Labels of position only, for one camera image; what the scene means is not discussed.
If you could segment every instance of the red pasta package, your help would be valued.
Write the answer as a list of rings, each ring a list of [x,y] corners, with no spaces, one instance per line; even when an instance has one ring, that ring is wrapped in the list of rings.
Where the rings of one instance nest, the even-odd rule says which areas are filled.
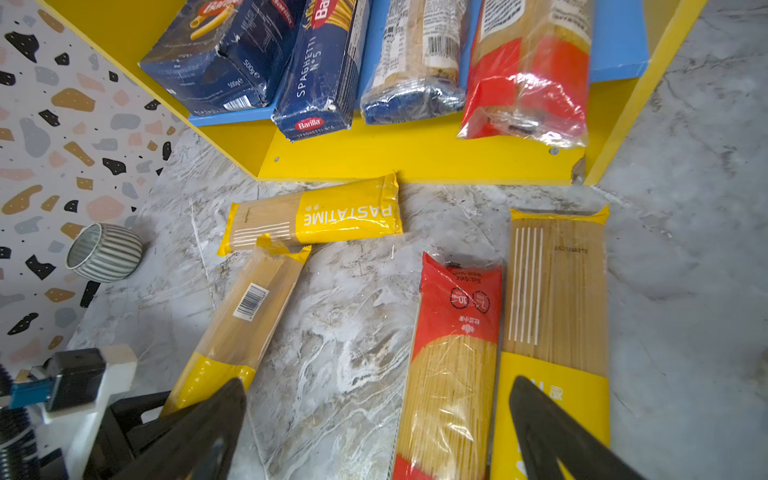
[[[593,0],[483,0],[459,138],[587,146]]]
[[[443,266],[424,253],[420,290],[392,480],[483,480],[502,268]]]

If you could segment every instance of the white label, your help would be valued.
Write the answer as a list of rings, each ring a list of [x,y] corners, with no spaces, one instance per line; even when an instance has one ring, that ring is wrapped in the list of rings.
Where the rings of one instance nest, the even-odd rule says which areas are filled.
[[[382,57],[373,75],[373,86],[384,83],[391,74],[406,70],[406,34],[410,0],[392,0],[386,16]]]
[[[252,105],[250,104],[250,101],[248,101],[248,97],[243,95],[240,98],[235,98],[232,101],[228,101],[226,104],[224,104],[224,108],[226,108],[229,111],[234,110],[243,110],[244,108],[251,108]]]
[[[347,48],[347,54],[357,65],[357,69],[360,69],[360,61],[362,60],[362,45],[360,45],[360,34],[362,33],[362,26],[368,25],[368,18],[365,14],[368,10],[368,0],[357,0],[355,6],[355,18],[352,19],[352,31],[349,33],[349,47]]]
[[[480,40],[514,24],[524,13],[525,0],[485,0]]]
[[[424,4],[424,66],[458,69],[461,18],[465,0],[426,0]]]
[[[250,322],[269,292],[269,290],[251,283],[232,315]]]
[[[554,0],[549,21],[574,32],[592,45],[592,15],[588,0]]]

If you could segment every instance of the ribbed ceramic pot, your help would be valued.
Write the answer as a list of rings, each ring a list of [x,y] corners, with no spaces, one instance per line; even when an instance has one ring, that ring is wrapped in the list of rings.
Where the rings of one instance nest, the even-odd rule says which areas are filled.
[[[131,230],[93,223],[74,238],[67,268],[95,282],[117,282],[136,270],[142,250],[141,239]]]

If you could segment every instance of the cup opening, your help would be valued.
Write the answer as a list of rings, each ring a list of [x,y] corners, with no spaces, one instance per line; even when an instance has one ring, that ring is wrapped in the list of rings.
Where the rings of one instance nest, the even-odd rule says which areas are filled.
[[[88,260],[96,251],[100,238],[101,225],[98,223],[89,225],[78,233],[67,253],[67,268],[73,270]]]

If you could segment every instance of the pasta package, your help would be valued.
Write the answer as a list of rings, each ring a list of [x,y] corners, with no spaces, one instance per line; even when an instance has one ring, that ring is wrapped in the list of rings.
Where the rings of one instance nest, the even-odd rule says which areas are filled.
[[[586,147],[593,0],[484,0],[459,138]]]
[[[402,234],[395,174],[232,204],[218,254],[250,249],[269,233],[286,245]]]
[[[304,0],[187,0],[139,66],[195,115],[263,107],[303,9]]]
[[[424,253],[421,295],[392,480],[482,480],[502,268],[443,266]]]
[[[491,480],[525,476],[508,404],[517,376],[528,377],[604,444],[611,437],[608,207],[592,216],[511,212]]]
[[[391,0],[382,52],[362,94],[368,125],[460,112],[458,63],[467,37],[468,0]]]
[[[299,253],[259,238],[214,321],[176,381],[162,415],[208,399],[234,378],[248,390],[312,247]]]
[[[296,141],[352,127],[369,0],[310,0],[272,121]]]

